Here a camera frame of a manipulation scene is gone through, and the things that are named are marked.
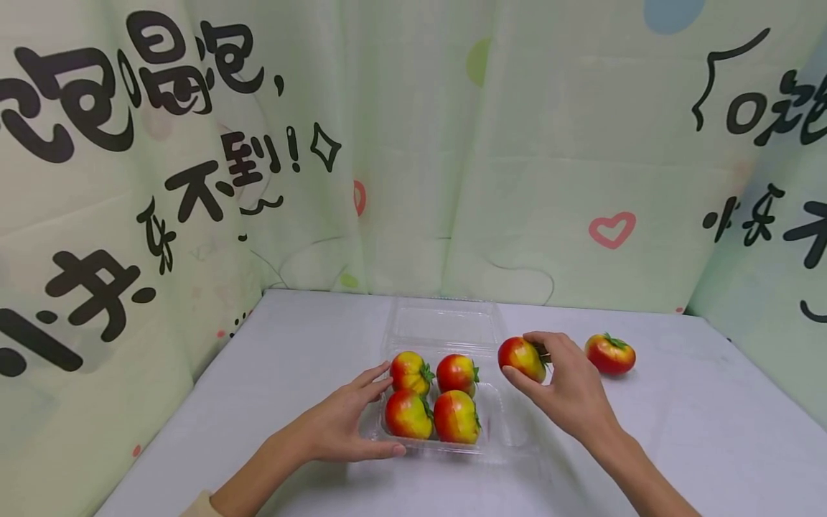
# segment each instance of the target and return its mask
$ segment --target tomato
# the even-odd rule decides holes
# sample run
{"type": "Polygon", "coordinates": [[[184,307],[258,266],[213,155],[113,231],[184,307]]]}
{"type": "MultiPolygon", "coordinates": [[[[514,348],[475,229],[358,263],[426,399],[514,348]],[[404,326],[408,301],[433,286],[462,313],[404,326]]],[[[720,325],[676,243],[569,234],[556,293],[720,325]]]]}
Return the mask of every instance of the tomato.
{"type": "Polygon", "coordinates": [[[433,423],[443,442],[476,443],[480,437],[480,418],[474,400],[459,390],[439,395],[433,405],[433,423]]]}
{"type": "Polygon", "coordinates": [[[512,366],[536,382],[546,380],[546,363],[540,358],[537,348],[521,336],[509,337],[500,345],[497,353],[500,370],[512,366]]]}
{"type": "Polygon", "coordinates": [[[480,382],[480,369],[474,362],[461,354],[445,356],[437,366],[437,385],[442,393],[451,390],[465,391],[473,397],[476,383],[480,382]]]}
{"type": "Polygon", "coordinates": [[[425,396],[431,390],[431,365],[416,352],[402,352],[390,363],[390,376],[394,378],[394,391],[414,390],[425,396]]]}
{"type": "Polygon", "coordinates": [[[632,369],[637,355],[626,341],[609,333],[596,334],[586,342],[586,357],[600,373],[619,376],[632,369]]]}
{"type": "Polygon", "coordinates": [[[433,431],[433,414],[416,391],[399,390],[385,405],[385,424],[394,436],[427,440],[433,431]]]}

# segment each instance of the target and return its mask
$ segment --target clear plastic container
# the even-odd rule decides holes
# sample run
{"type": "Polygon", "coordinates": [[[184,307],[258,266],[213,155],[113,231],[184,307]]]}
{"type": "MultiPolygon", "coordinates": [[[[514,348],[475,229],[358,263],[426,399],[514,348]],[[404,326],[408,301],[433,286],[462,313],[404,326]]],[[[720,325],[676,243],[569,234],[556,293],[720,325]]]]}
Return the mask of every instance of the clear plastic container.
{"type": "MultiPolygon", "coordinates": [[[[445,443],[436,433],[429,440],[394,437],[385,425],[385,403],[391,391],[382,395],[379,411],[369,422],[368,434],[405,445],[409,453],[476,455],[487,462],[507,462],[515,454],[533,449],[530,419],[521,394],[505,379],[497,363],[497,351],[505,340],[504,323],[496,304],[453,299],[397,298],[390,311],[382,356],[392,361],[400,352],[416,352],[431,365],[447,355],[459,353],[479,367],[480,382],[474,401],[482,427],[476,444],[445,443]]],[[[434,379],[428,392],[431,408],[440,395],[434,379]]]]}

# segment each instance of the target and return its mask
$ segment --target light green curtain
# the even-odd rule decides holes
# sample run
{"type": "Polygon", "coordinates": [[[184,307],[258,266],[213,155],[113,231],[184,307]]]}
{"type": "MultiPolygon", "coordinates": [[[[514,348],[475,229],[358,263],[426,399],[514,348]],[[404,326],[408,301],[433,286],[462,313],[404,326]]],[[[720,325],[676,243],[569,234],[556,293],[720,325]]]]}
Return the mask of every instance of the light green curtain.
{"type": "MultiPolygon", "coordinates": [[[[827,89],[827,32],[799,80],[827,89]]],[[[811,107],[791,115],[806,117],[811,107]]],[[[690,305],[825,428],[826,170],[827,147],[802,146],[798,131],[768,146],[690,305]]]]}
{"type": "Polygon", "coordinates": [[[6,2],[0,513],[93,513],[264,288],[682,312],[759,155],[729,106],[783,98],[825,25],[820,0],[6,2]]]}

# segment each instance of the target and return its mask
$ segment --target green circle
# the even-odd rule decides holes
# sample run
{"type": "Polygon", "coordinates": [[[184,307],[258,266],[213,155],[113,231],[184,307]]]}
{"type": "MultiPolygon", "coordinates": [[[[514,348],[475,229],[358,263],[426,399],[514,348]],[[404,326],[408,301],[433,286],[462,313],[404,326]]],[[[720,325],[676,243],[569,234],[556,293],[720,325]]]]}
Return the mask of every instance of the green circle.
{"type": "Polygon", "coordinates": [[[466,73],[472,83],[482,88],[485,82],[485,67],[488,65],[488,50],[491,38],[483,38],[471,47],[466,58],[466,73]]]}
{"type": "Polygon", "coordinates": [[[357,289],[359,287],[359,280],[349,273],[342,273],[342,276],[339,277],[339,282],[348,289],[357,289]]]}

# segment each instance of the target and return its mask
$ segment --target heart outline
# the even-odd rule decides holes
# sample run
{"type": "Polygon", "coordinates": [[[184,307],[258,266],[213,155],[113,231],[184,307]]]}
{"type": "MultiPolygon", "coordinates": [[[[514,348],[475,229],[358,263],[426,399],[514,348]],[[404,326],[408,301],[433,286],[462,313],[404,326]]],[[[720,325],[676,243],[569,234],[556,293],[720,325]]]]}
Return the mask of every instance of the heart outline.
{"type": "Polygon", "coordinates": [[[638,224],[638,218],[631,212],[620,212],[614,215],[612,218],[597,218],[589,224],[589,235],[592,239],[595,240],[598,244],[602,247],[609,248],[610,250],[618,249],[626,239],[629,238],[629,235],[632,234],[634,227],[638,224]],[[609,239],[602,233],[600,233],[600,227],[609,227],[614,228],[620,223],[626,223],[623,230],[620,231],[617,237],[613,239],[609,239]]]}

